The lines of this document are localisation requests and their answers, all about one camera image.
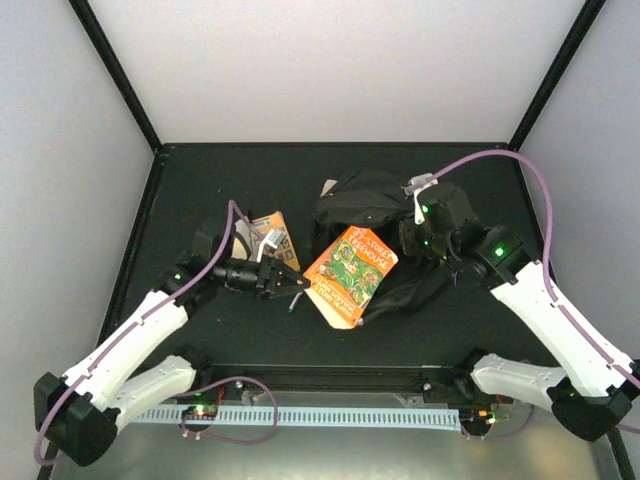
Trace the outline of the green cap marker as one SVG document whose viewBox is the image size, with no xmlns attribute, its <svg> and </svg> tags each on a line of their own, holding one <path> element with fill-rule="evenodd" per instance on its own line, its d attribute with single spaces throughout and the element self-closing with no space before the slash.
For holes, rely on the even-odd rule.
<svg viewBox="0 0 640 480">
<path fill-rule="evenodd" d="M 293 300 L 291 301 L 291 303 L 288 306 L 288 313 L 291 314 L 294 312 L 296 305 L 298 304 L 298 302 L 300 301 L 301 297 L 303 295 L 303 292 L 299 292 L 298 294 L 296 294 L 293 298 Z"/>
</svg>

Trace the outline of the orange thick book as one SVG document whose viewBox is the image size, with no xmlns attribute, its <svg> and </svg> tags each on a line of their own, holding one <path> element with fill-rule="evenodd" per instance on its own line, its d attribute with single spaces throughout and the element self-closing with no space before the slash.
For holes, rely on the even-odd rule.
<svg viewBox="0 0 640 480">
<path fill-rule="evenodd" d="M 350 226 L 304 272 L 305 293 L 337 330 L 363 323 L 363 314 L 398 256 L 368 228 Z"/>
</svg>

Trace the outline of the thin orange yellow booklet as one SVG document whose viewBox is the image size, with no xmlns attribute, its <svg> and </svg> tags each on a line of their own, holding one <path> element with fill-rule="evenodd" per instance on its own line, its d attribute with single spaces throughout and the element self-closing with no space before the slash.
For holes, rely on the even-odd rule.
<svg viewBox="0 0 640 480">
<path fill-rule="evenodd" d="M 250 231 L 252 245 L 251 259 L 260 261 L 263 256 L 273 256 L 295 271 L 300 270 L 285 219 L 280 211 L 252 221 L 258 234 Z"/>
</svg>

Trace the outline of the black student bag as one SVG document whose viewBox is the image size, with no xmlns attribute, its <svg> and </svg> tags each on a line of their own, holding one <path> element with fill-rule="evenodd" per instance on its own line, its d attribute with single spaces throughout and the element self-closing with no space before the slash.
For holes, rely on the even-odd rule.
<svg viewBox="0 0 640 480">
<path fill-rule="evenodd" d="M 413 219 L 414 211 L 401 190 L 402 177 L 363 168 L 336 181 L 327 195 L 320 193 L 312 209 L 312 255 L 319 257 L 348 227 L 357 226 L 373 230 L 399 259 L 376 290 L 362 324 L 381 316 L 414 314 L 451 286 L 454 275 L 436 259 L 402 251 L 399 223 Z"/>
</svg>

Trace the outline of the cream fabric pencil case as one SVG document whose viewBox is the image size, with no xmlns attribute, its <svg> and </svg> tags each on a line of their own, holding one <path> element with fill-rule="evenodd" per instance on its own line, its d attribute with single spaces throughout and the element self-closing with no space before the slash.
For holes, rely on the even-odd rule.
<svg viewBox="0 0 640 480">
<path fill-rule="evenodd" d="M 327 195 L 329 191 L 336 185 L 336 183 L 337 181 L 333 179 L 326 180 L 321 190 L 321 196 Z"/>
</svg>

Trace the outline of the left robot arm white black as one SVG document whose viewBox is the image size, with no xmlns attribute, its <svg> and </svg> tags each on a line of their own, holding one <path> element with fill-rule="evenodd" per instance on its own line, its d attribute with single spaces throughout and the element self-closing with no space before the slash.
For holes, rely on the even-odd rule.
<svg viewBox="0 0 640 480">
<path fill-rule="evenodd" d="M 309 287 L 308 279 L 272 254 L 286 240 L 285 229 L 271 228 L 253 247 L 251 238 L 258 233 L 243 221 L 229 220 L 221 233 L 213 223 L 204 223 L 190 250 L 106 340 L 62 375 L 47 372 L 36 381 L 37 439 L 88 466 L 106 453 L 125 426 L 161 401 L 186 393 L 193 399 L 207 397 L 215 376 L 205 359 L 189 349 L 143 373 L 137 369 L 220 288 L 271 299 Z"/>
</svg>

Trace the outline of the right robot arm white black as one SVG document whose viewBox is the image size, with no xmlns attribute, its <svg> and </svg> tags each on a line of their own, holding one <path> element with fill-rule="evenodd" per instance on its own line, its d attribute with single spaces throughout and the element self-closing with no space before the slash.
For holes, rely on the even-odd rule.
<svg viewBox="0 0 640 480">
<path fill-rule="evenodd" d="M 476 350 L 454 379 L 457 396 L 467 403 L 486 395 L 529 403 L 589 442 L 617 427 L 639 395 L 638 363 L 586 319 L 517 234 L 484 226 L 462 188 L 414 178 L 404 193 L 414 204 L 400 228 L 404 247 L 474 275 L 558 363 L 543 367 Z"/>
</svg>

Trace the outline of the white tissue packet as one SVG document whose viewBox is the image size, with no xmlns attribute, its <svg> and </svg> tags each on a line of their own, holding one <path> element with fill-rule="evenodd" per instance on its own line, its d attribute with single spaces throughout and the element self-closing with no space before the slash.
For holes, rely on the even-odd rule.
<svg viewBox="0 0 640 480">
<path fill-rule="evenodd" d="M 237 220 L 234 228 L 234 233 L 231 236 L 231 257 L 240 260 L 252 260 L 254 258 L 254 247 L 251 229 L 242 220 Z"/>
</svg>

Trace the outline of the black front rail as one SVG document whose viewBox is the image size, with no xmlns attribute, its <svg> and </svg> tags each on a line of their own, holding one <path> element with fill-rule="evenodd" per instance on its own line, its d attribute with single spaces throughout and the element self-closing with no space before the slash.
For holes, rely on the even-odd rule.
<svg viewBox="0 0 640 480">
<path fill-rule="evenodd" d="M 239 376 L 279 392 L 416 393 L 445 402 L 471 401 L 475 387 L 455 367 L 374 367 L 296 365 L 216 365 L 208 380 Z"/>
</svg>

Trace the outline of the right black frame post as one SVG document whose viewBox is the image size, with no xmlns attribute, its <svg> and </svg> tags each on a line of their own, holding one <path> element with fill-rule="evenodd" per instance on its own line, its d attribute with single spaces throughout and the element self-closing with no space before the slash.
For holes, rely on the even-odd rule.
<svg viewBox="0 0 640 480">
<path fill-rule="evenodd" d="M 586 0 L 582 4 L 508 143 L 510 150 L 518 152 L 524 145 L 606 3 L 606 0 Z"/>
</svg>

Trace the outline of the black frame post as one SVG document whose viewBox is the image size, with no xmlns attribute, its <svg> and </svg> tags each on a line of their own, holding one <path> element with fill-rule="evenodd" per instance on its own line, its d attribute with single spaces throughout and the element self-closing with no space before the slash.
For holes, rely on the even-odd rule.
<svg viewBox="0 0 640 480">
<path fill-rule="evenodd" d="M 137 127 L 153 153 L 157 153 L 161 142 L 152 122 L 146 113 L 136 91 L 129 80 L 106 32 L 104 31 L 94 9 L 87 0 L 69 0 L 70 7 L 85 31 L 94 50 L 124 100 Z"/>
<path fill-rule="evenodd" d="M 586 0 L 582 4 L 508 143 L 510 150 L 518 152 L 524 145 L 606 3 L 606 0 Z"/>
</svg>

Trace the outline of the left black frame post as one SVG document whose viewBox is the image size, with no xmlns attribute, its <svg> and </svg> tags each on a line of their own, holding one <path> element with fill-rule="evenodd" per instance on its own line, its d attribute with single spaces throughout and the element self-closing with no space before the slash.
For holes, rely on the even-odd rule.
<svg viewBox="0 0 640 480">
<path fill-rule="evenodd" d="M 152 122 L 146 113 L 136 91 L 129 80 L 106 32 L 104 31 L 94 9 L 87 0 L 69 0 L 70 7 L 85 31 L 94 50 L 124 100 L 137 127 L 153 153 L 157 153 L 161 142 Z"/>
</svg>

